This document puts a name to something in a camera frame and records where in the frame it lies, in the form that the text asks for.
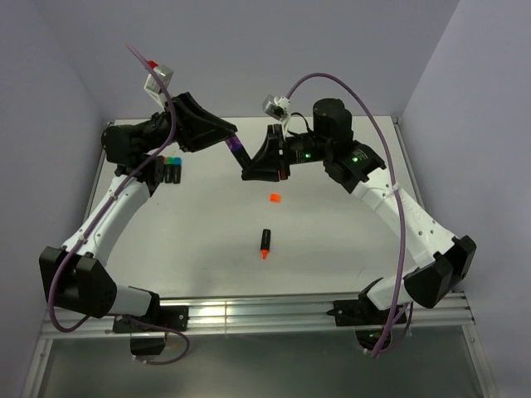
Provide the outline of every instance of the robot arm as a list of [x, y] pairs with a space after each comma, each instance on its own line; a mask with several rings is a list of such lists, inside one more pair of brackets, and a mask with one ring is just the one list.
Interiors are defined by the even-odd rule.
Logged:
[[[268, 99], [265, 112], [285, 122], [289, 103]], [[290, 166], [322, 161], [328, 175], [353, 194], [400, 235], [399, 189], [406, 221], [406, 245], [415, 264], [405, 269], [398, 304], [415, 302], [433, 308], [468, 272], [475, 243], [458, 239], [438, 224], [399, 186], [393, 187], [385, 162], [367, 145], [353, 140], [352, 115], [339, 99], [314, 105], [314, 130], [285, 138], [281, 124], [270, 125], [262, 147], [242, 172], [244, 180], [278, 182], [288, 179]], [[360, 294], [363, 317], [391, 307], [396, 277], [372, 282]]]
[[[180, 124], [174, 141], [184, 152], [196, 152], [221, 141], [239, 143], [236, 126], [209, 114], [189, 93], [173, 98]], [[157, 157], [136, 174], [116, 196], [118, 186], [140, 163], [147, 152], [162, 145], [170, 130], [168, 112], [154, 114], [150, 120], [136, 125], [112, 126], [101, 135], [107, 160], [116, 163], [115, 176], [107, 195], [90, 214], [80, 229], [64, 242], [60, 249], [46, 247], [39, 258], [41, 277], [49, 300], [51, 283], [63, 259], [70, 254], [65, 271], [61, 273], [54, 296], [57, 307], [101, 318], [107, 314], [127, 314], [144, 317], [149, 323], [164, 324], [161, 319], [159, 296], [142, 289], [117, 285], [107, 274], [105, 266], [114, 244], [136, 211], [154, 194], [163, 180], [163, 158]], [[236, 159], [245, 163], [249, 158], [241, 146], [232, 151]], [[88, 226], [108, 206], [94, 230], [85, 236]], [[84, 244], [71, 251], [81, 240]]]

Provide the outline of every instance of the cable tie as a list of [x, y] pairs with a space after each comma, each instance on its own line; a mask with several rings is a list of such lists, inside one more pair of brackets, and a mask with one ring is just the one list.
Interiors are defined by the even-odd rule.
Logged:
[[398, 182], [393, 185], [391, 187], [391, 189], [385, 194], [385, 198], [387, 199], [388, 197], [390, 197], [391, 195], [394, 195], [396, 191], [398, 191], [400, 189], [400, 185], [398, 184]]

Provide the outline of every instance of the white tabletop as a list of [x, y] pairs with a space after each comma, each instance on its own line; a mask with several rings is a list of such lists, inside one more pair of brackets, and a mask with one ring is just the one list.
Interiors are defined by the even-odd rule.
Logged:
[[[376, 119], [397, 180], [414, 197], [392, 120]], [[274, 122], [227, 120], [238, 127], [251, 157]], [[303, 126], [294, 118], [290, 128], [303, 131]], [[368, 118], [354, 117], [353, 130], [357, 140], [385, 158]], [[119, 238], [107, 265], [116, 283], [161, 297], [227, 297], [353, 292], [395, 273], [398, 238], [331, 180], [322, 163], [293, 166], [284, 182], [243, 182], [224, 143], [200, 153], [181, 153], [174, 144], [163, 154], [183, 159], [182, 182], [161, 184]], [[93, 206], [107, 191], [114, 168], [104, 162]], [[272, 192], [281, 194], [280, 204], [269, 201]], [[267, 260], [260, 253], [264, 228], [271, 229]], [[412, 264], [408, 255], [406, 267]]]

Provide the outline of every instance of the white wall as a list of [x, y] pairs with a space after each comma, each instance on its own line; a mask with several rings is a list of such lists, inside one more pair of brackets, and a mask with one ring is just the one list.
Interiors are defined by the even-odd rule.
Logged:
[[19, 396], [44, 313], [38, 265], [83, 216], [102, 119], [30, 0], [0, 12], [0, 396]]
[[[258, 116], [268, 94], [328, 71], [351, 84], [375, 114], [400, 115], [458, 0], [34, 0], [85, 86], [109, 119], [145, 117], [156, 105], [145, 72], [125, 49], [175, 69], [174, 94], [189, 90], [220, 116]], [[297, 93], [311, 113], [315, 81]], [[361, 114], [353, 106], [356, 114]]]
[[402, 119], [426, 206], [478, 245], [465, 291], [511, 398], [531, 394], [529, 18], [529, 0], [461, 0]]

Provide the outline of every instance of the orange object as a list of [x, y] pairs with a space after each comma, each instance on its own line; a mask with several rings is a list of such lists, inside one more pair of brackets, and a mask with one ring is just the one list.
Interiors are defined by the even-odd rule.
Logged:
[[273, 201], [274, 203], [280, 203], [280, 201], [282, 200], [282, 196], [278, 193], [271, 193], [271, 195], [269, 196], [269, 200]]

